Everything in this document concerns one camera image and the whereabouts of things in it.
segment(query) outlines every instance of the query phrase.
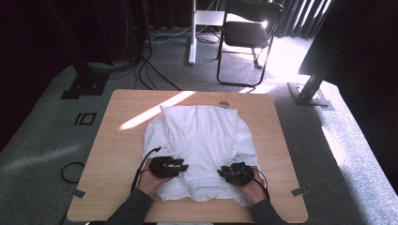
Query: white cloth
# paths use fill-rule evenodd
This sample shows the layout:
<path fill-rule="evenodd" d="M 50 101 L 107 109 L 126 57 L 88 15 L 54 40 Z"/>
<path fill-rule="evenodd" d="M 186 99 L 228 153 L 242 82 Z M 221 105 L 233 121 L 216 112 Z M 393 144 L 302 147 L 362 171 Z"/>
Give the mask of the white cloth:
<path fill-rule="evenodd" d="M 146 128 L 143 156 L 167 145 L 167 151 L 161 149 L 151 157 L 183 158 L 189 168 L 163 185 L 158 196 L 163 201 L 186 197 L 198 202 L 234 199 L 249 205 L 217 172 L 221 166 L 229 166 L 236 153 L 255 155 L 252 134 L 237 110 L 201 105 L 162 107 L 161 111 Z M 257 157 L 245 162 L 259 168 Z"/>

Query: person's arm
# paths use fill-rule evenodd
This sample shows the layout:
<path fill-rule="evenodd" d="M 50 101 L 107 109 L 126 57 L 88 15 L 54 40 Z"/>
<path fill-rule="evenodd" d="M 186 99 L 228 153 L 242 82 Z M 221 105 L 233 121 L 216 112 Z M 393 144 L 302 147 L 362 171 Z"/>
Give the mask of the person's arm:
<path fill-rule="evenodd" d="M 253 166 L 254 179 L 259 181 L 264 186 L 264 180 L 260 177 L 257 168 Z M 253 206 L 250 212 L 253 217 L 253 221 L 256 225 L 279 225 L 287 224 L 284 220 L 279 217 L 278 213 L 275 211 L 274 207 L 267 199 L 267 195 L 263 188 L 260 187 L 253 180 L 246 186 L 235 186 Z"/>
<path fill-rule="evenodd" d="M 162 184 L 170 180 L 170 178 L 160 179 L 147 170 L 151 160 L 152 158 L 147 160 L 137 187 L 131 192 L 126 201 L 106 220 L 106 225 L 143 224 L 146 214 L 153 203 L 150 196 L 154 195 Z"/>

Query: chair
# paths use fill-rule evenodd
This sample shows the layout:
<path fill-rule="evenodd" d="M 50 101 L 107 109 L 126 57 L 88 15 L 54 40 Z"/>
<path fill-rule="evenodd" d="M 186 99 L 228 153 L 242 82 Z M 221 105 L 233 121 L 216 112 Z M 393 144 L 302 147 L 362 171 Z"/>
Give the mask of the chair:
<path fill-rule="evenodd" d="M 239 22 L 228 20 L 228 16 L 231 17 L 232 14 L 237 15 L 246 21 Z M 238 1 L 230 6 L 227 6 L 227 9 L 224 13 L 222 35 L 217 53 L 217 59 L 219 60 L 217 66 L 217 81 L 219 83 L 226 85 L 255 87 L 263 81 L 274 32 L 280 23 L 283 14 L 283 6 L 270 2 Z M 263 27 L 262 22 L 267 22 L 267 26 L 265 28 Z M 267 58 L 263 65 L 259 82 L 242 83 L 222 81 L 220 76 L 222 53 L 241 53 L 223 51 L 222 45 L 224 42 L 228 46 L 251 48 L 255 58 L 254 64 L 257 66 L 259 66 L 257 62 L 258 55 L 261 53 L 256 56 L 254 49 L 259 48 L 262 52 L 265 48 L 268 48 Z"/>

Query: human hand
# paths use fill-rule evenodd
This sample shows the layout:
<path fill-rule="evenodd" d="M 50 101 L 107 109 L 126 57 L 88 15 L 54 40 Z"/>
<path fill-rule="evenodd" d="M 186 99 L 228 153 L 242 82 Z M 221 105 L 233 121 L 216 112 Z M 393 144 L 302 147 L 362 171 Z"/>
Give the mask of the human hand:
<path fill-rule="evenodd" d="M 265 182 L 264 180 L 260 177 L 260 174 L 258 173 L 258 169 L 256 166 L 252 166 L 253 172 L 254 172 L 254 179 L 259 181 L 262 186 L 264 186 Z M 263 190 L 263 187 L 260 187 L 255 181 L 251 181 L 249 184 L 245 186 L 234 186 L 235 188 L 239 189 L 243 195 L 246 197 L 246 199 L 249 201 L 251 204 L 256 204 L 264 199 L 267 198 L 266 193 Z"/>
<path fill-rule="evenodd" d="M 156 175 L 154 175 L 148 169 L 151 160 L 152 160 L 151 157 L 147 159 L 146 164 L 140 174 L 140 179 L 138 180 L 138 185 L 137 185 L 137 188 L 139 188 L 149 196 L 155 194 L 155 192 L 161 187 L 161 185 L 172 179 L 172 178 L 159 178 Z"/>

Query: shirt sleeve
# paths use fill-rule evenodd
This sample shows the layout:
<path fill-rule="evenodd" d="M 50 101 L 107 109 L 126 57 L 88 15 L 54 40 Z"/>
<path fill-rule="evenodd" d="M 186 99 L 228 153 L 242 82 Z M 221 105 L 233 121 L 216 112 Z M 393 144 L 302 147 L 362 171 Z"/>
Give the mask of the shirt sleeve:
<path fill-rule="evenodd" d="M 250 209 L 256 225 L 279 225 L 288 224 L 279 217 L 269 200 L 258 202 Z"/>
<path fill-rule="evenodd" d="M 106 225 L 143 224 L 153 200 L 142 190 L 135 188 L 131 195 L 108 218 Z"/>

